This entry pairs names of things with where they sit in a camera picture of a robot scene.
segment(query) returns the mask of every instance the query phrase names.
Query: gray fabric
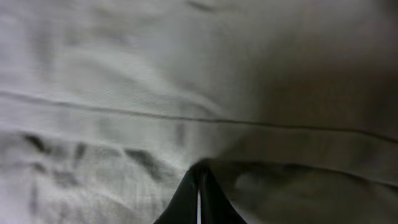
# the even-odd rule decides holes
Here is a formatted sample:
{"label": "gray fabric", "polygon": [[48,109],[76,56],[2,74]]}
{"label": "gray fabric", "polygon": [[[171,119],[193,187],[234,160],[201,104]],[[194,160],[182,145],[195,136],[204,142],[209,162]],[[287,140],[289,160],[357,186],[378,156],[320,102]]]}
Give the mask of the gray fabric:
{"label": "gray fabric", "polygon": [[1,223],[150,223],[203,157],[320,169],[234,199],[253,221],[395,221],[394,6],[1,0]]}

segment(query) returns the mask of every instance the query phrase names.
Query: fabric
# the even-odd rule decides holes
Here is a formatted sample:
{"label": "fabric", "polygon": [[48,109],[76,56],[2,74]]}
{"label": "fabric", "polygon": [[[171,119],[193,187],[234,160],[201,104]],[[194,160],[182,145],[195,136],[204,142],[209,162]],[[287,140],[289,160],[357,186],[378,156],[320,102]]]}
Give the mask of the fabric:
{"label": "fabric", "polygon": [[396,10],[0,0],[0,223],[151,223],[204,157],[253,222],[394,222]]}

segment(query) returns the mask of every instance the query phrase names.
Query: garment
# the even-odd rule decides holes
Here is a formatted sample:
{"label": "garment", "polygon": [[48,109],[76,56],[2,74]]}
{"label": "garment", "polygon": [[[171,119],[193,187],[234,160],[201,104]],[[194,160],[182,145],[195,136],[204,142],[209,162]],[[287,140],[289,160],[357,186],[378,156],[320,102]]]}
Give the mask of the garment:
{"label": "garment", "polygon": [[395,221],[395,10],[1,0],[0,223],[151,223],[205,157],[253,222]]}

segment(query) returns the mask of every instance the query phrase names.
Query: black pointed object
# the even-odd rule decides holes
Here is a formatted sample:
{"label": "black pointed object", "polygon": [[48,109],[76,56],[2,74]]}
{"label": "black pointed object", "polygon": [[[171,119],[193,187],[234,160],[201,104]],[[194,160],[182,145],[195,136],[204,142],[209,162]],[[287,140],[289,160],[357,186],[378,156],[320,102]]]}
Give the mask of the black pointed object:
{"label": "black pointed object", "polygon": [[187,171],[169,206],[154,224],[196,223],[198,190],[203,224],[246,224],[225,197],[206,160]]}

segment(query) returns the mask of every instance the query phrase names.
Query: wrinkled fabric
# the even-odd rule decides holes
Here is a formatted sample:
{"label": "wrinkled fabric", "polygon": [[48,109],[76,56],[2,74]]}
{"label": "wrinkled fabric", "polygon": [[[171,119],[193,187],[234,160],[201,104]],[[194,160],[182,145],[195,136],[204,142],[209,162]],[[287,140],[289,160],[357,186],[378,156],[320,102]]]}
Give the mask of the wrinkled fabric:
{"label": "wrinkled fabric", "polygon": [[204,157],[253,223],[394,223],[396,7],[1,0],[0,223],[151,223]]}

